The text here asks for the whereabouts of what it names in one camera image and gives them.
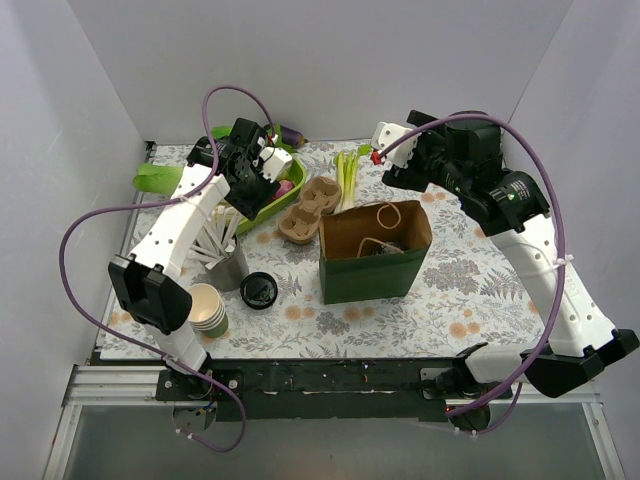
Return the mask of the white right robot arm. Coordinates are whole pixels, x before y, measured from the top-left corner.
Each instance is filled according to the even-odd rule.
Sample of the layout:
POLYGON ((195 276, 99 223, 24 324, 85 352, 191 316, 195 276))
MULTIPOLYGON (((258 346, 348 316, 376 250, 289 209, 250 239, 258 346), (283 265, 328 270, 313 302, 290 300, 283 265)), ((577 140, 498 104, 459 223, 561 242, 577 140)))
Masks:
POLYGON ((430 185, 454 195, 461 210, 509 261, 545 329, 533 345, 474 346, 435 382, 475 397, 488 384, 499 394, 527 382, 557 398, 589 382, 638 349, 639 339, 601 311, 566 251, 559 203, 546 171, 541 184, 503 163, 502 135, 524 139, 483 112, 436 119, 411 111, 408 124, 378 124, 372 160, 388 163, 385 185, 423 192, 430 185))

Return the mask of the stack of green paper cups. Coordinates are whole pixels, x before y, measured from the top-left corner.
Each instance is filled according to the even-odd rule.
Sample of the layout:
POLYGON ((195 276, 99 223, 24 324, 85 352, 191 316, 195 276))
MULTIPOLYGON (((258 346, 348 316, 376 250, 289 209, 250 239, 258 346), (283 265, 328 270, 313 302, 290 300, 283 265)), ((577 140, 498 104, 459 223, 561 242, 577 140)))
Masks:
POLYGON ((226 307, 218 290, 209 284, 196 284, 188 289, 192 306, 188 321, 196 333, 219 338, 228 330, 226 307))

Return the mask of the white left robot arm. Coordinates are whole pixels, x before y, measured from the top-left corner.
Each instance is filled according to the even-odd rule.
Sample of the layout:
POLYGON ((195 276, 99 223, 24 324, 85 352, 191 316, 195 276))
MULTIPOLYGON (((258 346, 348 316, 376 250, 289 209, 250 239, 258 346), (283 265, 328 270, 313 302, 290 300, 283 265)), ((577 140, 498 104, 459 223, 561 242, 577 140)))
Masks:
POLYGON ((207 353, 188 324, 191 295, 179 285, 182 265, 207 217, 226 201, 249 220, 256 218, 279 188, 291 158, 270 146, 258 123, 239 118, 214 147, 200 139, 187 158, 171 199, 146 236, 108 266, 121 308, 154 338, 167 365, 180 373, 178 387, 193 400, 213 386, 202 366, 207 353))

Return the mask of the brown cardboard cup carrier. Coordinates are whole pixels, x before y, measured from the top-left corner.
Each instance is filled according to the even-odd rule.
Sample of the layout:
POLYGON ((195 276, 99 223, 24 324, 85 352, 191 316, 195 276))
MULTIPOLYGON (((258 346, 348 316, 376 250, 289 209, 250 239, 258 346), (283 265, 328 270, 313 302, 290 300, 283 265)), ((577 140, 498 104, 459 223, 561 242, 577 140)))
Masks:
POLYGON ((321 209, 307 202, 290 206, 279 220, 281 235, 296 244, 308 244, 316 235, 321 220, 321 209))

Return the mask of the black coffee cup lid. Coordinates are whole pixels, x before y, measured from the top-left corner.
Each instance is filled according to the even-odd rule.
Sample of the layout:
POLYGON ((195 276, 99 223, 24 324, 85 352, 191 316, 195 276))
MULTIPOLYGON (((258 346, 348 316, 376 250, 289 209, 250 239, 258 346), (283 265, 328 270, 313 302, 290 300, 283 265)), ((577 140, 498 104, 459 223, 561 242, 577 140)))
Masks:
POLYGON ((377 242, 371 251, 372 255, 401 254, 404 248, 394 242, 377 242))

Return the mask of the green paper bag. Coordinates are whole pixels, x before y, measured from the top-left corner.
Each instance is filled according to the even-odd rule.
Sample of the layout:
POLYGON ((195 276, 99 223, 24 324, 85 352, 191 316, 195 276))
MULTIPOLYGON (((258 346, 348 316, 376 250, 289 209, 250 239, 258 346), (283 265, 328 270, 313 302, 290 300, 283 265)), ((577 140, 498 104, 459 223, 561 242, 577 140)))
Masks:
POLYGON ((433 236, 417 200, 371 203, 323 217, 319 225, 319 276, 326 304, 404 297, 433 236), (372 255, 377 242, 394 242, 401 254, 372 255))

